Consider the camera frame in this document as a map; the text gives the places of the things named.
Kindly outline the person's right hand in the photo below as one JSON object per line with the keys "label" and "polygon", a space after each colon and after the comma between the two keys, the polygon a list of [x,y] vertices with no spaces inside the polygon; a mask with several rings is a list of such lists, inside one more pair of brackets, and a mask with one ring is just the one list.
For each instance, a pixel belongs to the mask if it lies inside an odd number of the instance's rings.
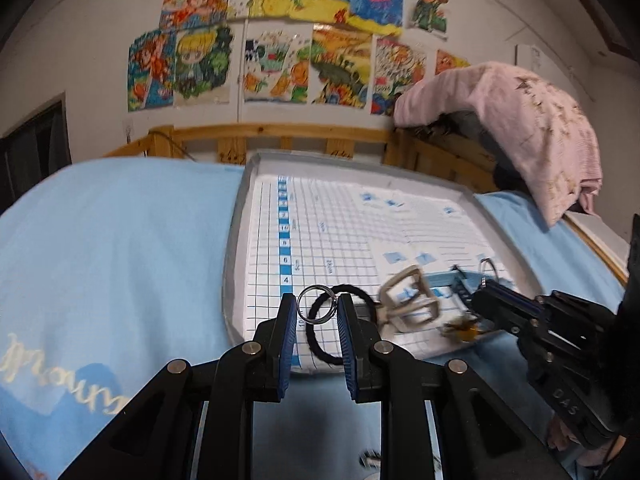
{"label": "person's right hand", "polygon": [[[571,444],[580,446],[578,439],[558,415],[553,415],[549,422],[546,442],[549,448],[560,452],[566,451]],[[620,454],[620,450],[625,444],[625,437],[616,437],[595,450],[587,450],[585,448],[582,454],[578,456],[578,464],[583,467],[602,466]]]}

